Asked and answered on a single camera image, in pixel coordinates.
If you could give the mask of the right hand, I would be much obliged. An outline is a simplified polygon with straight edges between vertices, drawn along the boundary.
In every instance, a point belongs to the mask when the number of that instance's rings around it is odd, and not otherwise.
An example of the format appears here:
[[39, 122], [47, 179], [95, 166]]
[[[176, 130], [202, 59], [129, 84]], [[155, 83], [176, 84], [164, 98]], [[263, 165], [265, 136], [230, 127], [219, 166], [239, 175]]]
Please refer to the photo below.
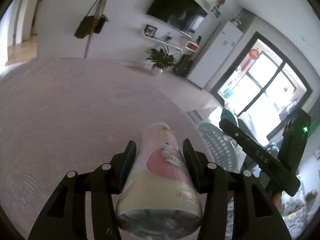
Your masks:
[[272, 201], [278, 210], [281, 209], [281, 205], [282, 205], [281, 196], [282, 196], [282, 193], [277, 192], [272, 198]]

